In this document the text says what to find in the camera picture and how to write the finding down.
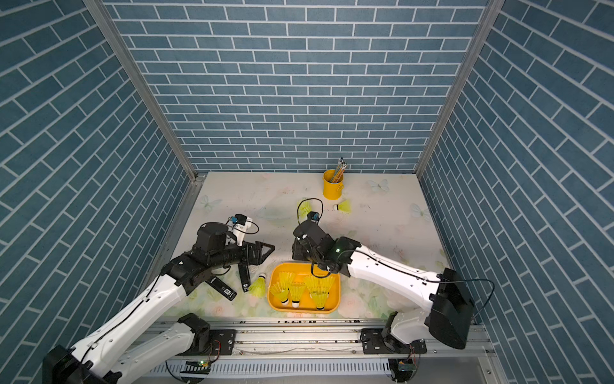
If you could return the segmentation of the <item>orange plastic storage box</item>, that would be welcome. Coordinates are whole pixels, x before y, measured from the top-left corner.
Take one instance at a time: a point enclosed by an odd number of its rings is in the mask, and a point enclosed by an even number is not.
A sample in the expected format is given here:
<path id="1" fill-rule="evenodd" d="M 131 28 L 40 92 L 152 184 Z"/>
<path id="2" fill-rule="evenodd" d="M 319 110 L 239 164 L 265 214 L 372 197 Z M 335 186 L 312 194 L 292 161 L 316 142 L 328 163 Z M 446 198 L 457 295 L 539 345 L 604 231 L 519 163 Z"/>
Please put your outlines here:
<path id="1" fill-rule="evenodd" d="M 310 263 L 285 262 L 273 269 L 266 297 L 277 311 L 327 315 L 341 303 L 341 280 Z"/>

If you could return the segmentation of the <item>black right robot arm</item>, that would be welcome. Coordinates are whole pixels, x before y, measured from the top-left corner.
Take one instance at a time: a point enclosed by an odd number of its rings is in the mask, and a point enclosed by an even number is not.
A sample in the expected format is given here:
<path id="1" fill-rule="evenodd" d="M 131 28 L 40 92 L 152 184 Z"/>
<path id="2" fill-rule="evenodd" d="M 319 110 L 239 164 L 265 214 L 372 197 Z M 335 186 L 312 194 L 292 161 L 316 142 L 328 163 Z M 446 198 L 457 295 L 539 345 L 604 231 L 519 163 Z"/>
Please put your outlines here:
<path id="1" fill-rule="evenodd" d="M 416 305 L 409 312 L 389 316 L 382 337 L 391 350 L 430 338 L 453 349 L 465 349 L 475 302 L 466 281 L 455 270 L 432 272 L 408 267 L 354 239 L 334 239 L 310 220 L 299 224 L 293 235 L 293 260 L 375 283 Z"/>

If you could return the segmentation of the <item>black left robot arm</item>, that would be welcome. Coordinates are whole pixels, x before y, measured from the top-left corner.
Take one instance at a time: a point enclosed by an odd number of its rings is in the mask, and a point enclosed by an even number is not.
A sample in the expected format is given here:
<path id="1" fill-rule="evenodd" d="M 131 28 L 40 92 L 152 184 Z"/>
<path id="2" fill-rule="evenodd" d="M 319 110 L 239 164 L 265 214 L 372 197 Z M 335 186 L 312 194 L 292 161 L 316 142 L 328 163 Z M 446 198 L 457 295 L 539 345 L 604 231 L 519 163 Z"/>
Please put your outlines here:
<path id="1" fill-rule="evenodd" d="M 214 270 L 263 264 L 274 245 L 247 242 L 247 233 L 220 222 L 202 225 L 192 249 L 164 265 L 133 302 L 72 347 L 54 347 L 43 359 L 42 381 L 131 383 L 176 355 L 214 350 L 219 343 L 209 336 L 209 323 L 193 313 L 138 347 L 133 344 L 167 310 L 211 280 Z"/>

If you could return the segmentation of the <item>black robot base joint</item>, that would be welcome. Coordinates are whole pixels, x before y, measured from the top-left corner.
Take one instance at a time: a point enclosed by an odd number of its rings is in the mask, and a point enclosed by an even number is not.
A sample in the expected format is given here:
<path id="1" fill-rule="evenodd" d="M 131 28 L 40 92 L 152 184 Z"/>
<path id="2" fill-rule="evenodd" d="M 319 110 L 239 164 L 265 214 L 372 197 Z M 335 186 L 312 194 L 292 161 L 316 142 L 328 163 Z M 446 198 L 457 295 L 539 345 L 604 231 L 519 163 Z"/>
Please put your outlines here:
<path id="1" fill-rule="evenodd" d="M 365 328 L 361 331 L 360 342 L 365 355 L 401 354 L 410 355 L 426 354 L 427 348 L 424 339 L 417 339 L 410 344 L 404 344 L 392 336 L 391 326 L 398 315 L 391 313 L 383 328 Z"/>

